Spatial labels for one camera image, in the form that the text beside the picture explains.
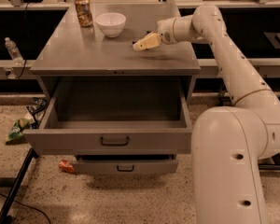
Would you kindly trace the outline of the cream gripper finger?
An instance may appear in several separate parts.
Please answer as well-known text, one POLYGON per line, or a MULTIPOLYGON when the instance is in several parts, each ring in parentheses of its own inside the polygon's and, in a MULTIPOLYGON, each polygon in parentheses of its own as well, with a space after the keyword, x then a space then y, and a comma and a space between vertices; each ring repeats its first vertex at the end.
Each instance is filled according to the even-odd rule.
POLYGON ((161 44, 161 36, 157 33, 150 32, 144 37, 140 38, 136 44, 133 45, 133 49, 136 51, 144 49, 153 49, 161 44))

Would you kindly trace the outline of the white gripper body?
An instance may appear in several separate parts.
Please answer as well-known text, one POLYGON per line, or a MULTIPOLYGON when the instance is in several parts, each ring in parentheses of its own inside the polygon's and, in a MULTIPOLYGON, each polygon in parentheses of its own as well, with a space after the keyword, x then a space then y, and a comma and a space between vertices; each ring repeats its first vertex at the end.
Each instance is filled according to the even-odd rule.
POLYGON ((171 45, 176 43, 174 25, 175 18, 170 18, 157 22, 158 34, 161 36, 161 41, 166 45, 171 45))

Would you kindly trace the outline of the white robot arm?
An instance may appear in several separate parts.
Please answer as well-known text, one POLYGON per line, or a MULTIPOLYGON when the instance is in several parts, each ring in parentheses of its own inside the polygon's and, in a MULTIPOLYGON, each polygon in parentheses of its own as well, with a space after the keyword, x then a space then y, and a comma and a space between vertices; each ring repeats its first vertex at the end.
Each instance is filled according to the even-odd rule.
POLYGON ((204 111, 192 130, 197 224, 268 224, 258 162, 280 153, 280 101, 229 37, 218 7, 159 21, 133 48, 197 39, 210 46, 231 98, 204 111))

